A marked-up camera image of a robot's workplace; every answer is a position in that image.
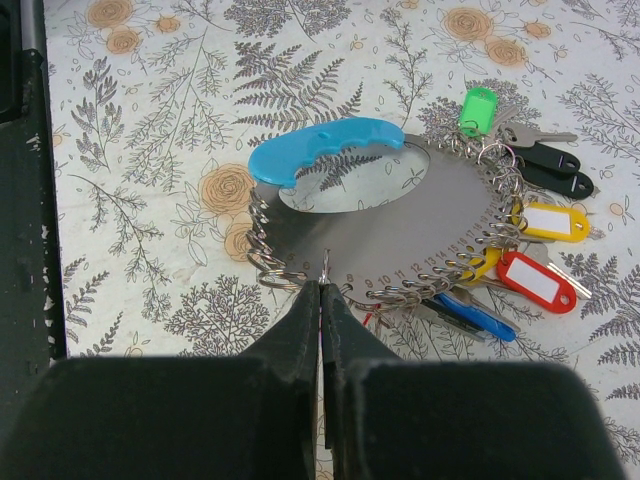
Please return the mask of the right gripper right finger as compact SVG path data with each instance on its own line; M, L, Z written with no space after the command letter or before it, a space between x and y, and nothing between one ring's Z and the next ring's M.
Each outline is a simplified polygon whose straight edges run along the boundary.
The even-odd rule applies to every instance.
M587 388L538 362L399 358L321 289L326 444L338 479L621 479Z

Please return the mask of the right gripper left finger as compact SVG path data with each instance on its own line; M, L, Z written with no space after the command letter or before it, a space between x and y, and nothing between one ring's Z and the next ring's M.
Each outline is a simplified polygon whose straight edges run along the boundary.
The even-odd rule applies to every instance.
M311 479L320 287L230 357L70 359L1 451L5 479Z

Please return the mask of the metal key organizer disc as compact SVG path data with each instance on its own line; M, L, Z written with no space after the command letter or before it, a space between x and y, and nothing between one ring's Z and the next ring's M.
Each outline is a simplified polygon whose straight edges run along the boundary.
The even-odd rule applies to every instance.
M319 158L355 149L410 154L427 164L420 183L386 204L350 212L302 212L281 191ZM364 309L416 304L461 283L467 246L502 251L520 232L507 223L523 206L524 181L512 149L455 131L438 143L380 119L355 117L289 132L251 153L255 180L248 260L270 288L299 289L327 276Z

